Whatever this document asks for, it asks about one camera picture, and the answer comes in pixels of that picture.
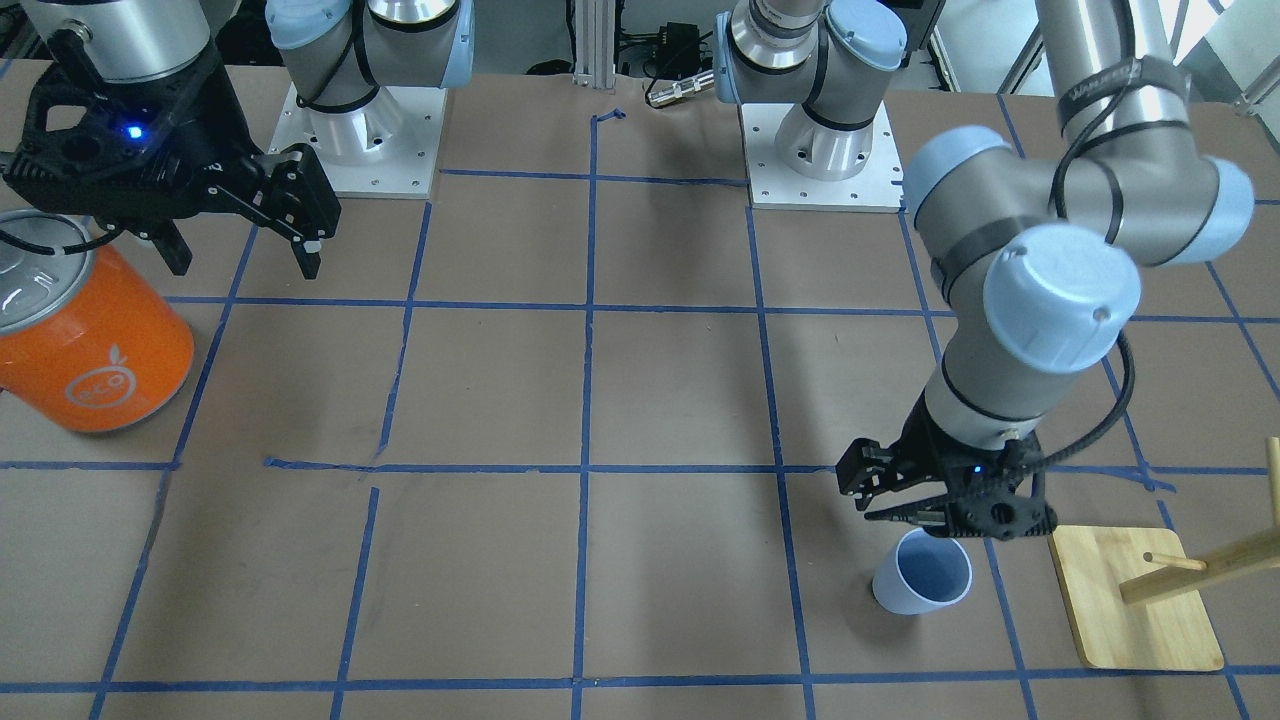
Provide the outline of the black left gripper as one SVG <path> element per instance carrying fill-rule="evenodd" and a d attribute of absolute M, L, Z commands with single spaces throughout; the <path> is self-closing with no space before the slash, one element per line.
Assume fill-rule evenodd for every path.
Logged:
<path fill-rule="evenodd" d="M 854 498 L 868 520 L 905 521 L 936 538 L 989 537 L 1010 541 L 1050 536 L 1059 525 L 1044 498 L 1044 455 L 1037 436 L 1010 439 L 996 450 L 948 436 L 919 398 L 890 447 L 856 438 L 836 464 L 841 495 Z M 941 482 L 931 498 L 872 511 L 878 495 Z"/>

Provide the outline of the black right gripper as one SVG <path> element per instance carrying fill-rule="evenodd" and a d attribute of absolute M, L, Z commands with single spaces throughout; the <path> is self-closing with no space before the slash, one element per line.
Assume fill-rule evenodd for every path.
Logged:
<path fill-rule="evenodd" d="M 305 279 L 340 202 L 310 143 L 262 155 L 216 46 L 168 76 L 108 82 L 82 45 L 58 45 L 29 94 L 3 179 L 31 206 L 134 231 L 173 275 L 192 252 L 174 220 L 234 213 L 291 242 Z"/>

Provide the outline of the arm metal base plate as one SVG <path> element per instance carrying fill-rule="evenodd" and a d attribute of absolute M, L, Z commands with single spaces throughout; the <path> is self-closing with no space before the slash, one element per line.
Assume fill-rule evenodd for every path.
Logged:
<path fill-rule="evenodd" d="M 818 124 L 797 104 L 740 108 L 751 204 L 801 211 L 896 213 L 902 161 L 887 108 L 855 131 Z"/>
<path fill-rule="evenodd" d="M 300 108 L 289 87 L 269 150 L 315 150 L 340 199 L 431 196 L 449 91 L 383 87 L 364 108 L 326 114 Z"/>

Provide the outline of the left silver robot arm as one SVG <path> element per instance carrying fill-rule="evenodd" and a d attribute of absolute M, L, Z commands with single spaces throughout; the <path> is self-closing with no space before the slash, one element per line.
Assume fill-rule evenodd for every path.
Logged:
<path fill-rule="evenodd" d="M 1254 188 L 1201 154 L 1156 1 L 1038 1 L 1066 150 L 984 126 L 937 135 L 902 200 L 957 328 L 890 446 L 851 442 L 838 489 L 870 521 L 1000 541 L 1057 525 L 1044 474 L 1103 437 L 1137 379 L 1123 329 L 1143 266 L 1231 249 Z"/>

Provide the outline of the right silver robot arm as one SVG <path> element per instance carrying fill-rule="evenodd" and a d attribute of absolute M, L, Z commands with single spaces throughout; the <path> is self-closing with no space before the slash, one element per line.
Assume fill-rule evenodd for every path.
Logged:
<path fill-rule="evenodd" d="M 177 222 L 234 214 L 291 245 L 312 279 L 340 204 L 325 161 L 380 158 L 396 135 L 390 90 L 453 88 L 474 70 L 470 1 L 23 1 L 51 65 L 29 91 L 3 182 L 38 211 L 91 217 L 102 233 L 40 240 L 3 223 L 3 249 L 93 252 L 129 233 L 183 275 Z M 251 137 L 229 65 L 284 67 L 296 109 L 370 124 L 362 150 L 324 131 L 275 150 Z"/>

